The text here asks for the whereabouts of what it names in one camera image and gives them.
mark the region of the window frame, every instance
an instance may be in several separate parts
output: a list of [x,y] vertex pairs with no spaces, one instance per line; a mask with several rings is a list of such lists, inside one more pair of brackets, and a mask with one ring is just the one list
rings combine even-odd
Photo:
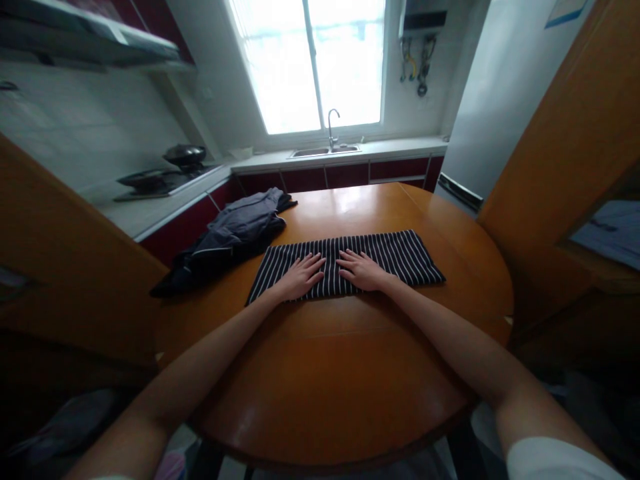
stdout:
[[[274,148],[300,148],[307,145],[317,145],[322,139],[328,139],[329,127],[327,119],[324,118],[322,113],[322,100],[320,95],[320,84],[318,80],[317,63],[316,63],[316,51],[315,42],[313,40],[313,28],[311,26],[311,17],[309,14],[309,2],[308,0],[301,0],[303,4],[303,11],[305,15],[305,27],[307,30],[307,44],[309,46],[309,56],[311,59],[311,68],[313,72],[313,82],[315,86],[316,104],[318,108],[318,118],[320,120],[320,129],[318,130],[306,130],[302,132],[288,132],[288,133],[274,133],[269,134],[267,132],[267,126],[265,119],[260,110],[258,100],[251,82],[251,73],[249,72],[248,58],[246,56],[244,48],[242,48],[242,36],[238,32],[238,28],[233,18],[231,0],[224,0],[225,12],[227,14],[227,21],[229,22],[229,28],[233,32],[235,40],[235,46],[242,59],[242,65],[245,75],[247,76],[248,84],[251,89],[251,95],[255,104],[255,108],[260,115],[262,128],[264,130],[266,146],[269,149]],[[385,0],[385,18],[383,22],[383,56],[382,56],[382,72],[381,72],[381,92],[380,92],[380,120],[375,123],[362,123],[359,125],[348,125],[345,127],[333,127],[331,130],[334,135],[338,135],[341,140],[345,140],[346,143],[360,142],[361,137],[384,135],[384,118],[385,118],[385,98],[387,94],[387,63],[389,60],[389,35],[391,33],[391,19],[390,19],[390,0]]]

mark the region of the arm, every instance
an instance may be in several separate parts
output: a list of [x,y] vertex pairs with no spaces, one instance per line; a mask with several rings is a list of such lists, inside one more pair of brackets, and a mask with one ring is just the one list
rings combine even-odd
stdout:
[[453,370],[495,412],[506,454],[518,440],[551,437],[609,463],[606,456],[514,356],[446,307],[422,296],[365,253],[341,252],[340,275],[362,290],[388,295],[427,336]]
[[204,400],[238,352],[270,312],[300,298],[322,277],[320,254],[291,266],[272,288],[210,332],[162,371],[90,450],[67,480],[123,475],[153,478],[174,430]]

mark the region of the white sleeve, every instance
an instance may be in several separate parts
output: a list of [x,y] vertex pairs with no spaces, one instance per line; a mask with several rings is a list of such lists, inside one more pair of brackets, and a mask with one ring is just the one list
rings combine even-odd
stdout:
[[511,480],[624,480],[616,470],[592,454],[548,437],[516,442],[507,454],[507,470]]

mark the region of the faucet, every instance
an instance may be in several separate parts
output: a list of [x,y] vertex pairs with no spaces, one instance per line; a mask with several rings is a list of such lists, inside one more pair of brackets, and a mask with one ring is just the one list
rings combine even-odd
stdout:
[[338,118],[340,118],[340,112],[338,112],[338,110],[329,110],[329,152],[333,151],[333,144],[338,141],[338,137],[333,138],[333,135],[331,134],[331,112],[335,112],[335,114],[338,115]]

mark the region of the white countertop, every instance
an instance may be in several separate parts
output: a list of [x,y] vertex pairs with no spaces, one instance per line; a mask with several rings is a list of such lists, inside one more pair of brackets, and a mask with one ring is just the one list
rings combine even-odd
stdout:
[[234,161],[229,163],[229,166],[234,173],[248,173],[270,169],[312,167],[330,163],[358,163],[376,159],[409,159],[430,153],[444,153],[447,150],[447,143],[440,137],[381,140],[358,143],[358,146],[362,151],[293,159],[289,157],[294,150],[269,152],[262,155],[254,155],[248,160]]
[[224,168],[169,197],[115,202],[114,197],[128,191],[127,187],[116,182],[107,183],[91,192],[83,192],[82,196],[128,236],[140,241],[199,201],[232,173],[312,167],[330,163],[358,163],[376,159],[408,159],[444,153],[447,150],[446,142],[440,137],[374,141],[361,143],[359,146],[362,150],[360,152],[306,159],[290,159],[293,150],[284,150],[254,155],[248,160],[230,161]]
[[175,195],[162,198],[113,201],[114,197],[131,190],[118,183],[106,185],[83,196],[128,236],[140,241],[203,198],[230,174],[231,169],[225,165]]

